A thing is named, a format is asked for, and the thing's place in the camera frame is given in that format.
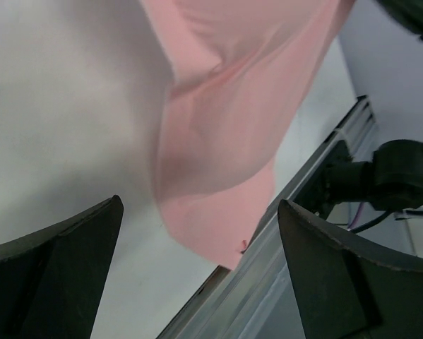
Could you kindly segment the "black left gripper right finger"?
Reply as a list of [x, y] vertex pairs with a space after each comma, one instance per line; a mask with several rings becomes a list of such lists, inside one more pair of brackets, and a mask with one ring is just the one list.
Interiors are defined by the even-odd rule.
[[291, 201], [280, 202], [278, 224], [307, 338], [423, 338], [423, 258]]

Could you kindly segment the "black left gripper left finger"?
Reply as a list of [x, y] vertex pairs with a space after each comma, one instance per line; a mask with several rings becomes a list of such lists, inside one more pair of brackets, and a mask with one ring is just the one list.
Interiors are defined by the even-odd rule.
[[0, 244], [0, 338], [89, 338], [119, 237], [113, 196]]

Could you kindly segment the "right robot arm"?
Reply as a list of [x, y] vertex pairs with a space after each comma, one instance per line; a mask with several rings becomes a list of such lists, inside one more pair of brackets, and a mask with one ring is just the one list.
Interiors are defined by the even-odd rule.
[[[423, 1], [379, 1], [378, 5], [423, 42]], [[387, 213], [419, 208], [423, 206], [423, 142], [400, 139], [384, 143], [370, 162], [329, 167], [326, 184], [334, 203], [368, 202]]]

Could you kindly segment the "pink bra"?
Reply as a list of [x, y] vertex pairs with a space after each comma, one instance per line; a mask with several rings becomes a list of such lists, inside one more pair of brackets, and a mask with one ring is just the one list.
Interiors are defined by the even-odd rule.
[[144, 1], [174, 80], [154, 160], [169, 235], [234, 269], [275, 188], [276, 153], [351, 1]]

